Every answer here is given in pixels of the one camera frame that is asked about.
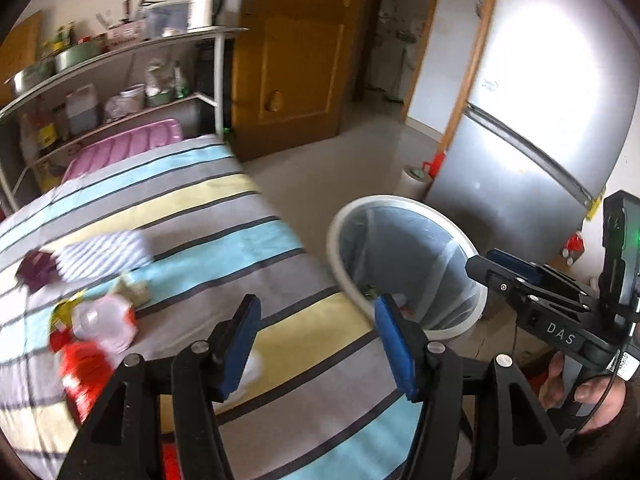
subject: plastic trash bag liner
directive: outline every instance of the plastic trash bag liner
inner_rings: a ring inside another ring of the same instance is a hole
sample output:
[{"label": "plastic trash bag liner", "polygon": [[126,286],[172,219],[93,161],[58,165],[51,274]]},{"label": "plastic trash bag liner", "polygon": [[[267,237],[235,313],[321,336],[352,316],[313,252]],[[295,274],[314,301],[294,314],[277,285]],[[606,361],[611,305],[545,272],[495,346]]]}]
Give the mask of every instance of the plastic trash bag liner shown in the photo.
[{"label": "plastic trash bag liner", "polygon": [[344,269],[358,290],[406,297],[403,315],[425,330],[462,323],[480,287],[465,272],[466,255],[436,222],[408,209],[354,211],[338,237]]}]

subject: small trash bin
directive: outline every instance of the small trash bin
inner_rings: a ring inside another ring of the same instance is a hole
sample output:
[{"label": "small trash bin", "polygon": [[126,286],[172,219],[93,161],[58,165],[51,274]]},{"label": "small trash bin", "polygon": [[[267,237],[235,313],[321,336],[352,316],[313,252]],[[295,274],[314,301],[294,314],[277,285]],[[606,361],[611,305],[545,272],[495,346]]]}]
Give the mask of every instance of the small trash bin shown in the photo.
[{"label": "small trash bin", "polygon": [[347,204],[329,227],[327,253],[342,290],[372,320],[372,296],[387,292],[429,339],[443,340],[468,330],[484,309],[486,287],[465,272],[476,248],[414,200],[376,195]]}]

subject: blue stripe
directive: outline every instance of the blue stripe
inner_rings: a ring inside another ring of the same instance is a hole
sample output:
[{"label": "blue stripe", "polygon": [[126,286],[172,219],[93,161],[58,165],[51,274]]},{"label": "blue stripe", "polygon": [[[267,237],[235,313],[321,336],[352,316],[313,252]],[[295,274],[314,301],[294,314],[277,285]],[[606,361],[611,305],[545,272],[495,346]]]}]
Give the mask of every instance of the blue stripe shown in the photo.
[{"label": "blue stripe", "polygon": [[401,397],[358,433],[283,480],[383,480],[409,454],[422,404]]},{"label": "blue stripe", "polygon": [[188,152],[176,153],[172,156],[166,156],[158,160],[153,160],[143,166],[132,168],[129,171],[114,175],[88,186],[85,189],[61,198],[57,202],[50,204],[48,207],[41,209],[30,218],[27,218],[21,224],[18,224],[9,232],[0,236],[0,251],[4,251],[10,245],[16,243],[21,238],[33,233],[44,224],[55,220],[59,216],[66,214],[73,209],[89,204],[94,200],[108,195],[114,191],[122,189],[132,184],[142,182],[151,177],[167,171],[183,168],[198,162],[207,162],[219,160],[231,156],[231,152],[226,146],[216,144],[208,148],[200,150],[191,150]]},{"label": "blue stripe", "polygon": [[[186,292],[201,283],[228,276],[258,262],[302,247],[302,243],[284,222],[274,220],[236,231],[173,254],[164,260],[132,271],[133,280],[146,281],[151,293],[147,306]],[[105,294],[115,280],[89,289],[87,297]],[[26,338],[26,352],[49,343],[49,318],[53,306],[28,316],[24,323],[13,323],[0,330],[0,362],[20,357]]]}]

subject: human hand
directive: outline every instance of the human hand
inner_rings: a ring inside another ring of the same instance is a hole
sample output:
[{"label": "human hand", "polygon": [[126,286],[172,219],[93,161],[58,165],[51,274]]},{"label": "human hand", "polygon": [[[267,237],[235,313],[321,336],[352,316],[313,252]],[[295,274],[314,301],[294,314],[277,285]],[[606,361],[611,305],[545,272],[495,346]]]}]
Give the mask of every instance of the human hand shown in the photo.
[{"label": "human hand", "polygon": [[[564,397],[564,383],[562,382],[562,368],[564,367],[564,356],[561,352],[549,363],[549,376],[540,388],[540,402],[548,410],[554,407]],[[595,404],[607,389],[609,377],[595,377],[586,381],[575,389],[574,398],[583,404]],[[593,414],[591,420],[582,428],[580,433],[588,433],[609,424],[620,412],[625,402],[625,381],[616,377],[613,386],[600,408]]]}]

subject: screw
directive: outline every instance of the screw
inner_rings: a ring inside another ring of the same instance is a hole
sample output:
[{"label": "screw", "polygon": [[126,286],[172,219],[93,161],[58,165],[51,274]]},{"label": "screw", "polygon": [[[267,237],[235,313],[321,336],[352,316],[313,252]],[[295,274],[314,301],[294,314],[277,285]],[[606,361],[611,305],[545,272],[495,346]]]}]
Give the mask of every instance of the screw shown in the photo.
[{"label": "screw", "polygon": [[513,359],[511,359],[507,354],[500,354],[495,357],[495,362],[497,362],[502,368],[509,368],[513,364]]},{"label": "screw", "polygon": [[446,348],[440,341],[431,341],[427,345],[427,350],[432,354],[442,354]]},{"label": "screw", "polygon": [[209,350],[209,343],[206,341],[196,341],[191,345],[191,351],[194,354],[204,354],[207,350]]},{"label": "screw", "polygon": [[125,366],[137,366],[140,363],[140,354],[129,354],[123,362]]}]

